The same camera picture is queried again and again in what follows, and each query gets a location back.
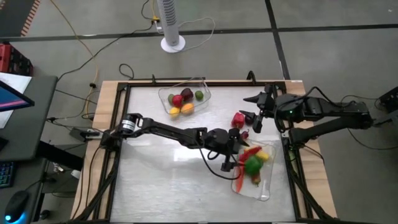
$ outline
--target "computer mouse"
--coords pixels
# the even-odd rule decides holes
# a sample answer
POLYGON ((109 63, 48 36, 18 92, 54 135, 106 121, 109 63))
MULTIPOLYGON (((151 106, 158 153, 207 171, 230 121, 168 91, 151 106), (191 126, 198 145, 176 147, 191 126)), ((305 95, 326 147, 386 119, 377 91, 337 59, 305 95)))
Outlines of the computer mouse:
POLYGON ((29 193, 25 190, 16 192, 8 201, 5 218, 7 222, 13 223, 17 221, 24 213, 29 193))

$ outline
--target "computer monitor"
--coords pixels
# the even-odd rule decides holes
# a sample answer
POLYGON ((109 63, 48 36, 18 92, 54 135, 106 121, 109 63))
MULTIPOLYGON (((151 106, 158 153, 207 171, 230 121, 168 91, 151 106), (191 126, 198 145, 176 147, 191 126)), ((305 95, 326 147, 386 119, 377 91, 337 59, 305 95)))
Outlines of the computer monitor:
POLYGON ((0 112, 34 106, 35 102, 0 81, 0 112))

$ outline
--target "yellow lemon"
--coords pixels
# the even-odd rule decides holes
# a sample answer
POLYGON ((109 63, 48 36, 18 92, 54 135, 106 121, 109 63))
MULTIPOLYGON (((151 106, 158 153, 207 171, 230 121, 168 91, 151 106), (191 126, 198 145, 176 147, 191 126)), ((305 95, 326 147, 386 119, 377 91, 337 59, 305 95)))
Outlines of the yellow lemon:
POLYGON ((169 114, 171 118, 177 118, 180 115, 180 108, 171 108, 169 114))
POLYGON ((181 113, 183 113, 183 114, 192 114, 193 113, 193 108, 194 108, 193 103, 187 103, 186 105, 182 106, 181 113))

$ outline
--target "white tower fan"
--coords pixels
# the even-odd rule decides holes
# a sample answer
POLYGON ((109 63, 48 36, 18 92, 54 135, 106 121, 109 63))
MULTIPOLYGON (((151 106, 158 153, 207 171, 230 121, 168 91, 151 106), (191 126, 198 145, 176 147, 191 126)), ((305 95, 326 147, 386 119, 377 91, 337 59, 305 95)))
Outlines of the white tower fan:
POLYGON ((164 32, 164 38, 160 42, 160 46, 168 53, 181 51, 185 47, 185 39, 178 33, 174 0, 157 0, 157 6, 164 32))

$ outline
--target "red apple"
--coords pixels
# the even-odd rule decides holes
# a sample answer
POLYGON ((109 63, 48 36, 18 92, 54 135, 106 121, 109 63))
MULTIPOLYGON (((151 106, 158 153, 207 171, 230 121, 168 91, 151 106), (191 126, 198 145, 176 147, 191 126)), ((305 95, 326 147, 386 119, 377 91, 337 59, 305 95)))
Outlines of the red apple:
POLYGON ((175 95, 175 96, 173 96, 173 99, 172 99, 173 105, 174 105, 175 107, 180 108, 180 107, 182 106, 182 100, 183 100, 182 95, 175 95))

